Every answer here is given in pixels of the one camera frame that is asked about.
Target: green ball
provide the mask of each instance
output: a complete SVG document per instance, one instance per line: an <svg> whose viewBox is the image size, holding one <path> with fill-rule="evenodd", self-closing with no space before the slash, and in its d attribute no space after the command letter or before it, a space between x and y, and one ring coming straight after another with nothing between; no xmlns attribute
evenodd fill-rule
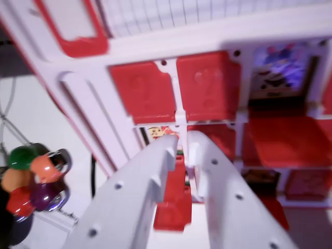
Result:
<svg viewBox="0 0 332 249"><path fill-rule="evenodd" d="M29 170L31 162L37 156L38 152L31 145L17 147L9 155L8 166L15 170Z"/></svg>

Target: orange ball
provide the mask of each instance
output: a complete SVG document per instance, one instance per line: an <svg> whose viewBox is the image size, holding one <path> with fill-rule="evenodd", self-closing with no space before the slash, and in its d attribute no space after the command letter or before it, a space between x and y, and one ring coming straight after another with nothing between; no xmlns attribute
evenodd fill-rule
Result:
<svg viewBox="0 0 332 249"><path fill-rule="evenodd" d="M33 181L33 173L29 170L14 170L8 169L1 181L1 187L8 193L13 190L29 186Z"/></svg>

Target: red ball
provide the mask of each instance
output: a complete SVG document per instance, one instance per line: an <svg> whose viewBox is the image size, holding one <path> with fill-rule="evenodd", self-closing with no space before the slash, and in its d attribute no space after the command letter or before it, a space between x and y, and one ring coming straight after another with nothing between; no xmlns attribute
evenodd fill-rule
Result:
<svg viewBox="0 0 332 249"><path fill-rule="evenodd" d="M30 188L26 186L13 190L7 202L7 211L17 216L30 216L35 210L31 205L30 194Z"/></svg>

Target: white grid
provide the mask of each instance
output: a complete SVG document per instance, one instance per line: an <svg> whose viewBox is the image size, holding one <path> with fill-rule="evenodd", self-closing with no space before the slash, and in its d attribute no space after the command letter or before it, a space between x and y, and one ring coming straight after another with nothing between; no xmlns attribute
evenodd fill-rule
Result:
<svg viewBox="0 0 332 249"><path fill-rule="evenodd" d="M96 0L114 37L332 0Z"/></svg>

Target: wire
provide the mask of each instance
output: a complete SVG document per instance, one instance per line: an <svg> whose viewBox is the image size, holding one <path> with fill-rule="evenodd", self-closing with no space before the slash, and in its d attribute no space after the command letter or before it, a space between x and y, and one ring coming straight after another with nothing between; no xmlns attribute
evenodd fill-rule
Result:
<svg viewBox="0 0 332 249"><path fill-rule="evenodd" d="M95 195L95 158L91 155L91 195Z"/></svg>
<svg viewBox="0 0 332 249"><path fill-rule="evenodd" d="M11 134L13 134L14 137L16 137L21 143L23 144L30 144L31 142L23 135L23 133L7 118L7 115L9 113L9 110L12 106L14 95L16 90L16 77L13 78L12 85L11 85L11 91L10 91L10 97L8 104L5 108L5 111L2 111L1 103L0 103L0 117L2 119L2 123L0 125L0 143L3 143L4 141L4 130L5 126L9 130Z"/></svg>

